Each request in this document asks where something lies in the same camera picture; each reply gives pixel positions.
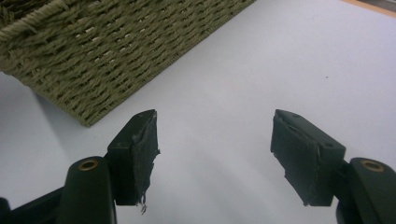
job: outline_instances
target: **wooden edge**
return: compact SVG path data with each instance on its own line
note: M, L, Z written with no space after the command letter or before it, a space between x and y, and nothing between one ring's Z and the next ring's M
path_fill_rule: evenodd
M352 5L355 5L355 6L358 6L358 7L365 7L367 9L372 10L372 11L376 11L376 12L385 14L387 16L396 18L396 12L392 12L392 11L386 10L384 8L381 8L381 7L375 7L375 6L369 5L367 3L363 3L363 2L358 1L358 0L342 0L342 1L343 2L347 2L349 4L352 4Z

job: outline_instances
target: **white surface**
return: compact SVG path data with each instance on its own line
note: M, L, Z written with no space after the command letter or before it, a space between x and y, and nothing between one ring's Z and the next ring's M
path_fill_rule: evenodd
M119 223L336 223L304 207L270 153L275 109L396 168L396 20L341 1L257 1L90 129L0 75L0 196L12 208L64 184L141 111L162 154L148 211Z

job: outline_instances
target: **basket rim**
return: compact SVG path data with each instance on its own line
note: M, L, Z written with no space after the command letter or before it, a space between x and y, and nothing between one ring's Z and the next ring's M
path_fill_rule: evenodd
M52 0L37 10L34 10L22 18L0 29L0 41L7 42L14 39L15 36L23 31L32 31L37 33L35 24L43 21L47 17L59 13L62 10L68 10L70 4L78 0Z

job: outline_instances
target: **woven basket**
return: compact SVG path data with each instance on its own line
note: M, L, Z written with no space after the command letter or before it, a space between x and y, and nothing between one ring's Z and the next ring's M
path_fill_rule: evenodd
M90 126L254 0L5 0L0 70Z

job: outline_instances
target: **basket weave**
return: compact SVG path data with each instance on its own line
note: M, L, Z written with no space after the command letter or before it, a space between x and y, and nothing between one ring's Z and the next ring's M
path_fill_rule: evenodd
M90 126L254 0L6 0L0 70Z

